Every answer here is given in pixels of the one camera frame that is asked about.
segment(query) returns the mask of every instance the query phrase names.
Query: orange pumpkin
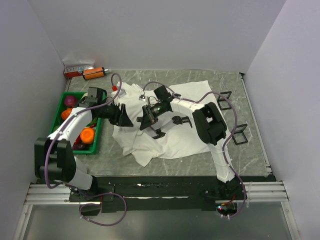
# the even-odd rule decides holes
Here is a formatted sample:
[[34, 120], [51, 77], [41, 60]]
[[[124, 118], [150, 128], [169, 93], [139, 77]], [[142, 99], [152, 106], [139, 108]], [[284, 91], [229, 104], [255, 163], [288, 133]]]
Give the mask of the orange pumpkin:
[[64, 120], [66, 120], [69, 115], [71, 114], [72, 112], [72, 108], [67, 108], [66, 110], [64, 110], [62, 113], [61, 113], [61, 118]]

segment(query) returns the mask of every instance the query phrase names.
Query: gray table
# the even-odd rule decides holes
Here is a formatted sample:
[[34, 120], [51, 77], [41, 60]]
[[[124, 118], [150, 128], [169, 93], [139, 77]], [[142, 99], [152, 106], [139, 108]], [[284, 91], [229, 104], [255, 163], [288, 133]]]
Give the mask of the gray table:
[[[210, 70], [117, 70], [127, 84], [138, 84], [143, 87], [149, 81], [157, 81], [166, 85], [208, 80], [213, 91], [232, 91], [231, 101], [238, 114], [238, 125], [248, 124], [244, 133], [248, 143], [228, 145], [232, 164], [241, 176], [266, 176], [266, 162], [259, 142], [257, 129], [248, 104], [241, 76], [237, 72], [220, 72]], [[106, 77], [85, 81], [82, 77], [74, 77], [69, 85], [70, 92], [86, 92], [89, 87], [99, 87], [110, 93], [111, 74]], [[158, 86], [150, 84], [147, 90]], [[229, 129], [234, 126], [232, 110], [222, 111]], [[99, 148], [95, 155], [77, 155], [89, 167], [89, 173], [95, 176], [215, 176], [216, 168], [209, 152], [192, 156], [163, 159], [154, 158], [143, 167], [132, 154], [123, 156], [122, 149], [113, 139], [114, 127], [103, 120]]]

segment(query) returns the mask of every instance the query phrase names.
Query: gray floor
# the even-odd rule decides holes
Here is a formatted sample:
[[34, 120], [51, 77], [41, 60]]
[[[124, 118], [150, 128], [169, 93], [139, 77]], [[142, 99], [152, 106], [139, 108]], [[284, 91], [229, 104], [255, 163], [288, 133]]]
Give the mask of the gray floor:
[[[265, 159], [257, 135], [257, 129], [250, 111], [248, 100], [237, 72], [219, 72], [210, 70], [117, 70], [122, 80], [128, 84], [143, 87], [149, 81], [166, 85], [208, 80], [213, 91], [232, 91], [231, 101], [238, 114], [238, 125], [248, 124], [244, 133], [248, 143], [228, 145], [232, 164], [241, 176], [266, 176]], [[72, 79], [68, 91], [86, 92], [89, 87], [99, 87], [111, 92], [111, 75], [85, 81], [82, 77]], [[150, 84], [147, 90], [157, 86]], [[229, 129], [234, 126], [232, 110], [222, 111]], [[113, 126], [108, 120], [102, 123], [99, 151], [96, 155], [78, 155], [77, 157], [89, 167], [89, 173], [96, 176], [215, 176], [216, 168], [209, 152], [192, 156], [163, 159], [154, 158], [146, 166], [139, 165], [133, 155], [123, 156], [122, 149], [112, 138]]]
[[[93, 220], [111, 224], [123, 212]], [[251, 202], [230, 221], [217, 212], [193, 210], [128, 211], [119, 224], [101, 227], [79, 219], [77, 205], [36, 205], [24, 240], [289, 240], [280, 202]]]

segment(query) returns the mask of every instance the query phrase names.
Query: white wall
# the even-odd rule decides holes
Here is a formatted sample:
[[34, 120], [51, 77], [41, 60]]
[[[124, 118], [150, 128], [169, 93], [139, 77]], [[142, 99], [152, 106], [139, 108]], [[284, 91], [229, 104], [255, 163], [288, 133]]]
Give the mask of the white wall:
[[0, 235], [12, 239], [34, 174], [34, 143], [49, 133], [66, 80], [25, 0], [0, 1]]
[[64, 64], [245, 73], [285, 0], [29, 0]]
[[245, 84], [303, 239], [320, 239], [320, 1], [287, 0]]

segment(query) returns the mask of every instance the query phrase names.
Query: orange cylinder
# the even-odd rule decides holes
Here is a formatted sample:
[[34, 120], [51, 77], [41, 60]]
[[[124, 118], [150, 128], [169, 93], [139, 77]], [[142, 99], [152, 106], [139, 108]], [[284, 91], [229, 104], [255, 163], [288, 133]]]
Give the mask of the orange cylinder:
[[97, 67], [92, 69], [84, 70], [82, 76], [84, 80], [96, 79], [100, 77], [104, 77], [106, 75], [104, 67]]

